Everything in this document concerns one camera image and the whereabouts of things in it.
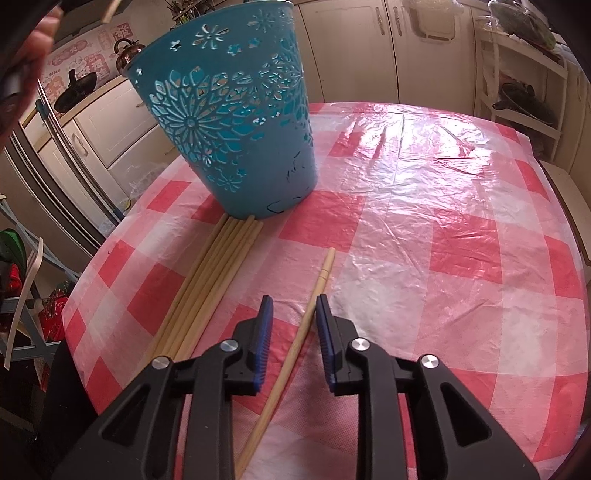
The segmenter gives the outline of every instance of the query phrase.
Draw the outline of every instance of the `blue waste bin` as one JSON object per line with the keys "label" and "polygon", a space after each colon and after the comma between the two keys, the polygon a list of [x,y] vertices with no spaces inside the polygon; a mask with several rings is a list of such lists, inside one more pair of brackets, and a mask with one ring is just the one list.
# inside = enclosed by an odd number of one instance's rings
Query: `blue waste bin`
{"label": "blue waste bin", "polygon": [[291,2],[249,2],[191,20],[137,54],[124,74],[231,216],[280,213],[314,189]]}

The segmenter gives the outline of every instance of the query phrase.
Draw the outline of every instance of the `plastic table cover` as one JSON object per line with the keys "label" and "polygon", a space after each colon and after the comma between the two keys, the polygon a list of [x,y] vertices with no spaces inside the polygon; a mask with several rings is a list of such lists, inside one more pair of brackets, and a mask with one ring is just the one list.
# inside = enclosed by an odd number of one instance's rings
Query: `plastic table cover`
{"label": "plastic table cover", "polygon": [[[263,392],[234,402],[236,454],[335,247],[333,312],[390,354],[443,359],[548,477],[580,423],[587,296],[573,235],[528,138],[402,105],[317,104],[311,113],[317,188],[265,220],[195,351],[229,337],[263,294],[273,297]],[[131,380],[221,214],[179,157],[83,273],[63,319],[99,412]],[[243,478],[353,479],[357,414],[356,397],[329,393],[312,332]],[[410,450],[409,465],[416,476]]]}

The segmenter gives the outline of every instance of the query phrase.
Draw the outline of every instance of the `table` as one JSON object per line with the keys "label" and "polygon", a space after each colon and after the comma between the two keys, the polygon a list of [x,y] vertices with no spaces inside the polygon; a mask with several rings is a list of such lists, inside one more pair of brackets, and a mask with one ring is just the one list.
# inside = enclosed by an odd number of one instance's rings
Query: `table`
{"label": "table", "polygon": [[[259,396],[235,401],[235,451],[335,247],[333,312],[390,354],[443,359],[548,477],[574,443],[583,408],[587,297],[573,235],[528,138],[425,108],[310,108],[318,186],[265,220],[195,352],[272,295],[267,381]],[[83,273],[64,327],[98,411],[130,381],[221,214],[178,158]],[[310,335],[244,478],[354,478],[356,416],[355,398],[330,395]]]}

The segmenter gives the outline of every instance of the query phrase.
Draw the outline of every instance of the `bundle of chopsticks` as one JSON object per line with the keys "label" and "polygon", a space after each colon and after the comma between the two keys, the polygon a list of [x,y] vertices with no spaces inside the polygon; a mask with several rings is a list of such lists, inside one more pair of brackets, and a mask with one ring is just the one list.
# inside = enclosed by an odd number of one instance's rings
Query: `bundle of chopsticks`
{"label": "bundle of chopsticks", "polygon": [[191,266],[140,368],[155,356],[165,355],[177,362],[191,357],[262,226],[253,216],[247,220],[222,216]]}

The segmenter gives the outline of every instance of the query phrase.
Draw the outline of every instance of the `pot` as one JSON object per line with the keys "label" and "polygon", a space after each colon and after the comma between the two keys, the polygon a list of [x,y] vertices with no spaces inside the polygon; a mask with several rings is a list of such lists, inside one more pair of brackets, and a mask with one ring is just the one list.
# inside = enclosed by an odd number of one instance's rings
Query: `pot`
{"label": "pot", "polygon": [[68,76],[70,77],[68,88],[59,96],[53,105],[53,108],[60,113],[68,113],[68,111],[94,92],[96,87],[96,72],[91,72],[82,78],[76,79],[76,72],[72,69],[68,72]]}
{"label": "pot", "polygon": [[544,102],[535,97],[531,85],[524,83],[504,83],[501,85],[501,100],[492,107],[495,110],[515,110],[539,120],[546,125],[554,125],[556,117]]}
{"label": "pot", "polygon": [[[119,52],[119,46],[124,42],[127,42],[128,45],[121,52]],[[113,49],[115,50],[115,53],[119,55],[117,57],[117,61],[115,62],[115,66],[117,67],[119,74],[123,74],[127,68],[127,65],[129,65],[129,62],[131,62],[131,60],[144,48],[146,48],[146,46],[142,45],[137,40],[131,41],[128,38],[117,40]]]}

